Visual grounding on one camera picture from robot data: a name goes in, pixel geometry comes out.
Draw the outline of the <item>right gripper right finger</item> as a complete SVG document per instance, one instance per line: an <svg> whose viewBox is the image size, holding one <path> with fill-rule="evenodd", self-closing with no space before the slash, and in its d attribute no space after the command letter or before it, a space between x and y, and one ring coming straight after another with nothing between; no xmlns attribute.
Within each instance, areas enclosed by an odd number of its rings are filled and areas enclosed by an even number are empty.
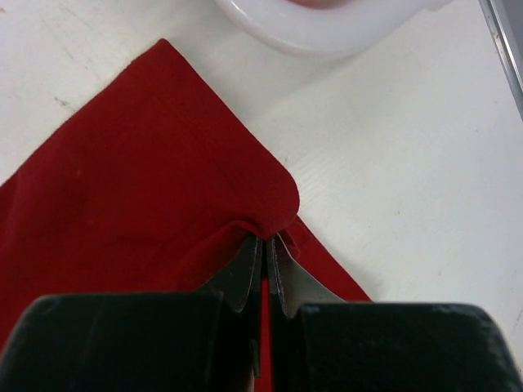
<svg viewBox="0 0 523 392"><path fill-rule="evenodd" d="M344 301L266 243L276 391L519 391L503 334L459 303Z"/></svg>

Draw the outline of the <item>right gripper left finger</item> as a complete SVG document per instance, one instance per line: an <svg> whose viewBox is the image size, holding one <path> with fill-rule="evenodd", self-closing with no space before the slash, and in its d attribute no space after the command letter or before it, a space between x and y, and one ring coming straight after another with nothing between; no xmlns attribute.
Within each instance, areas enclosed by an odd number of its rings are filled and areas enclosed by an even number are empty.
<svg viewBox="0 0 523 392"><path fill-rule="evenodd" d="M251 391L264 244L190 292L42 296L1 357L4 391Z"/></svg>

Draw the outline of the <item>dark red t shirt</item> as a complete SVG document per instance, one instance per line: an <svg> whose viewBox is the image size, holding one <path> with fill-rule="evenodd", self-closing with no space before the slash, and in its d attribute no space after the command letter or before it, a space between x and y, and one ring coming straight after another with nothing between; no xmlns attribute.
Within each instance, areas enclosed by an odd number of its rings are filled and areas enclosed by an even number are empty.
<svg viewBox="0 0 523 392"><path fill-rule="evenodd" d="M260 375L272 384L266 243L345 300L367 294L299 217L294 179L160 40L1 188L1 349L39 297L190 292L264 244Z"/></svg>

